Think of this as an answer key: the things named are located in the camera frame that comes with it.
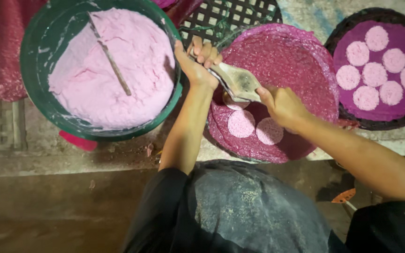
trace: person's right hand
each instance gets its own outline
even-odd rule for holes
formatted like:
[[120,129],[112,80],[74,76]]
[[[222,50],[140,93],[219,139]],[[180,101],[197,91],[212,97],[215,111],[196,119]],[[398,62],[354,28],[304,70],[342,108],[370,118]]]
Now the person's right hand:
[[298,126],[312,116],[290,88],[261,87],[256,92],[270,116],[282,127],[298,132]]

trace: person's left hand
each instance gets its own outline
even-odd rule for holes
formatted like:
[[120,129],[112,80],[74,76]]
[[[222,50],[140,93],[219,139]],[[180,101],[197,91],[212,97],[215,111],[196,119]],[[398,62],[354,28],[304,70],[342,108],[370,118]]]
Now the person's left hand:
[[[198,57],[197,62],[188,57],[190,50],[193,48],[193,53]],[[182,71],[190,80],[190,86],[207,87],[214,91],[218,86],[218,79],[207,71],[212,64],[218,65],[222,62],[223,56],[218,54],[216,47],[212,44],[203,41],[200,37],[194,36],[192,44],[188,47],[187,53],[184,52],[184,46],[181,41],[176,41],[175,55],[179,62]]]

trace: forearm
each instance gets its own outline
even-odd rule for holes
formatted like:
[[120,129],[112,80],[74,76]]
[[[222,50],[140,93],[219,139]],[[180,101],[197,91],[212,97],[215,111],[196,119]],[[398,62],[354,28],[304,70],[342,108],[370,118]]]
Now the forearm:
[[405,158],[315,116],[301,123],[300,135],[323,149],[360,182],[387,198],[405,200]]
[[198,157],[213,90],[191,86],[179,116],[168,135],[159,170],[173,167],[187,175]]

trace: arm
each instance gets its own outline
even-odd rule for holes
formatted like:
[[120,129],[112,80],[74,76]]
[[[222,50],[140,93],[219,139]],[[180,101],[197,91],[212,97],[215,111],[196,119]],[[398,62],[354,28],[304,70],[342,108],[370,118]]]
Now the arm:
[[190,60],[183,51],[182,43],[176,41],[175,55],[190,81],[190,90],[165,141],[159,166],[159,170],[173,167],[187,175],[193,170],[198,157],[213,91],[218,86],[218,80],[206,68],[222,61],[217,49],[210,43],[203,45],[201,38],[194,37],[193,45],[198,62],[204,63],[204,66]]
[[323,149],[352,175],[387,198],[405,200],[405,158],[374,141],[340,129],[310,114],[289,88],[257,93],[281,126]]

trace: round woven tray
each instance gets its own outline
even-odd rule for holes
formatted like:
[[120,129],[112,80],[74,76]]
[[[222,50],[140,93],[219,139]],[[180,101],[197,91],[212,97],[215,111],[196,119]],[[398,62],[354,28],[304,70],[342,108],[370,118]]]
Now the round woven tray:
[[[392,9],[383,8],[368,8],[352,14],[345,18],[340,24],[337,25],[335,30],[331,33],[324,46],[334,56],[337,43],[341,40],[346,32],[353,29],[358,23],[374,20],[382,23],[400,24],[405,26],[405,15]],[[339,105],[340,118],[357,121],[360,128],[366,130],[391,130],[400,127],[405,127],[405,116],[402,118],[394,119],[392,121],[373,121],[368,119],[357,118],[349,113],[343,105]]]

